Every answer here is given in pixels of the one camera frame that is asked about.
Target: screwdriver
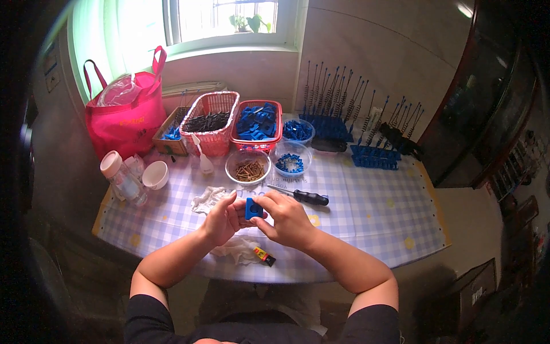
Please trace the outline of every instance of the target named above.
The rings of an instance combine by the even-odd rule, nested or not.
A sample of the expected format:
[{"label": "screwdriver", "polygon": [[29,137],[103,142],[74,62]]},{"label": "screwdriver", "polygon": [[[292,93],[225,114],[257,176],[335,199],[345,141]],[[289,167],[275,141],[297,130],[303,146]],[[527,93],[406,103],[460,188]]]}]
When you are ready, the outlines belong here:
[{"label": "screwdriver", "polygon": [[294,199],[298,202],[305,202],[313,205],[327,205],[328,204],[328,198],[323,197],[319,194],[314,194],[310,192],[300,191],[300,190],[294,190],[294,192],[290,190],[286,190],[280,187],[276,187],[275,185],[268,184],[270,188],[273,188],[275,190],[279,190],[282,192],[286,192],[289,194],[292,194],[294,196]]}]

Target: pink tote bag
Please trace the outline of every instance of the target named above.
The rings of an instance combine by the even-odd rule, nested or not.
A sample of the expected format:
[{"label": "pink tote bag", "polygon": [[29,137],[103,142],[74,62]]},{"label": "pink tote bag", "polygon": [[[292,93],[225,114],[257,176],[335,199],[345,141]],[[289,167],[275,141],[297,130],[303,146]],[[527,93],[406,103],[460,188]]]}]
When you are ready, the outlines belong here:
[{"label": "pink tote bag", "polygon": [[[155,54],[160,51],[158,61]],[[96,64],[92,60],[97,77],[103,90],[86,104],[86,126],[92,140],[97,157],[101,160],[108,152],[117,151],[122,159],[135,153],[143,156],[153,147],[152,138],[157,129],[166,120],[166,112],[162,106],[161,73],[166,62],[166,51],[161,46],[153,54],[153,73],[139,72],[135,74],[135,83],[141,91],[132,103],[115,106],[98,106],[97,100],[107,87]],[[90,77],[84,62],[84,76],[88,85],[90,97],[92,87]]]}]

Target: glue tube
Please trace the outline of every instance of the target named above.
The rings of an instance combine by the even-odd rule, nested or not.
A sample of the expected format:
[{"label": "glue tube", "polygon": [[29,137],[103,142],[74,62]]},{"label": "glue tube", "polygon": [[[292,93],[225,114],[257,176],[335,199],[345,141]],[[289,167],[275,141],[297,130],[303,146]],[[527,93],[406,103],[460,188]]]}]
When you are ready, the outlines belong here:
[{"label": "glue tube", "polygon": [[255,246],[252,250],[254,253],[264,262],[266,262],[267,265],[270,267],[273,266],[273,263],[275,263],[276,259],[273,256],[270,256],[267,252],[259,248],[258,246]]}]

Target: red plastic basket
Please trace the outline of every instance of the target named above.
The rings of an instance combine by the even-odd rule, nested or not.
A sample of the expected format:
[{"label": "red plastic basket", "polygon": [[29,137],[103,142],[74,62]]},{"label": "red plastic basket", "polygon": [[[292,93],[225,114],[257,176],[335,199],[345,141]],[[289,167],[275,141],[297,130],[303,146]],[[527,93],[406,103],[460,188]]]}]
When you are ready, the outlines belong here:
[{"label": "red plastic basket", "polygon": [[[237,135],[237,122],[240,120],[241,113],[246,107],[264,106],[265,103],[269,103],[276,108],[275,111],[275,137],[270,140],[239,140]],[[275,147],[275,144],[283,137],[283,110],[279,102],[273,100],[245,100],[239,104],[239,108],[233,121],[233,126],[230,132],[231,141],[237,146],[237,149],[260,149],[266,153],[269,153]]]},{"label": "red plastic basket", "polygon": [[189,153],[199,155],[197,146],[193,143],[191,133],[184,132],[182,127],[189,119],[205,116],[209,112],[230,112],[225,127],[213,132],[194,133],[201,140],[201,149],[206,156],[224,156],[229,153],[230,131],[237,112],[240,95],[232,91],[206,93],[197,98],[184,117],[179,127],[182,141]]}]

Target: blue checkered tablecloth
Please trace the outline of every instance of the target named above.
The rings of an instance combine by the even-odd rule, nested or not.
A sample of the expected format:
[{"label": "blue checkered tablecloth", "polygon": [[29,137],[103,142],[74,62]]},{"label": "blue checkered tablecloth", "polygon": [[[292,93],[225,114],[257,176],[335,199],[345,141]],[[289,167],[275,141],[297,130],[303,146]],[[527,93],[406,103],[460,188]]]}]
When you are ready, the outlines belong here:
[{"label": "blue checkered tablecloth", "polygon": [[[237,189],[246,198],[269,190],[271,183],[328,196],[327,207],[304,204],[313,225],[397,267],[422,259],[450,245],[433,186],[421,163],[403,157],[399,170],[355,167],[349,152],[328,154],[312,150],[313,164],[299,179],[286,179],[272,171],[262,185],[243,190],[224,171],[225,157],[211,159],[216,169],[204,177],[196,156],[176,157],[153,151],[146,163],[163,160],[169,167],[168,184],[150,191],[148,203],[137,208],[120,202],[107,191],[92,233],[106,242],[145,257],[199,227],[206,215],[191,211],[191,199],[207,186]],[[269,240],[258,228],[245,234],[261,243],[277,261],[235,265],[231,256],[212,254],[193,273],[226,280],[265,283],[328,282],[332,275],[306,254]]]}]

